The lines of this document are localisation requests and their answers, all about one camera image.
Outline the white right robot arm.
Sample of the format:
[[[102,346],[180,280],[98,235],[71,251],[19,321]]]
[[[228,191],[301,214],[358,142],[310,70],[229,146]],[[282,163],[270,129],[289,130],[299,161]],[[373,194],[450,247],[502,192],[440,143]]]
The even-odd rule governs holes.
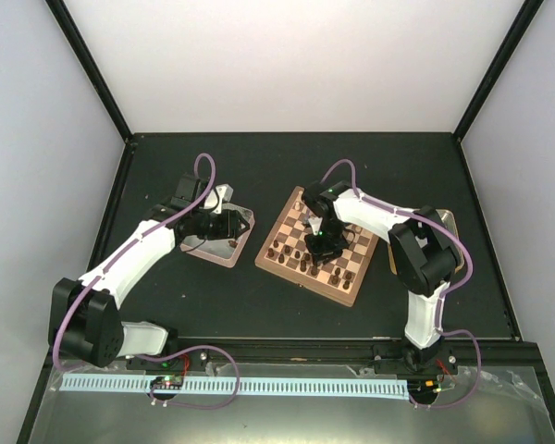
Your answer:
[[[446,334],[441,326],[446,295],[461,265],[469,279],[473,261],[458,237],[430,206],[417,210],[379,201],[350,183],[332,187],[319,182],[306,187],[302,202],[313,214],[312,233],[304,238],[314,265],[339,258],[349,247],[344,229],[353,224],[378,236],[391,250],[396,275],[408,290],[408,316],[402,342],[404,366],[422,373],[436,361]]]

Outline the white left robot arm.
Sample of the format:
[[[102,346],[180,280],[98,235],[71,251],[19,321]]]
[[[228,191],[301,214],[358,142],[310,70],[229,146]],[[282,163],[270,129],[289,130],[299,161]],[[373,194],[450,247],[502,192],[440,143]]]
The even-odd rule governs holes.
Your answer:
[[[160,369],[180,356],[177,333],[152,321],[124,322],[120,309],[133,287],[164,256],[180,250],[233,267],[254,225],[253,211],[231,203],[228,184],[186,174],[175,193],[153,206],[134,232],[96,268],[62,278],[52,292],[48,343],[97,367],[147,355]]]

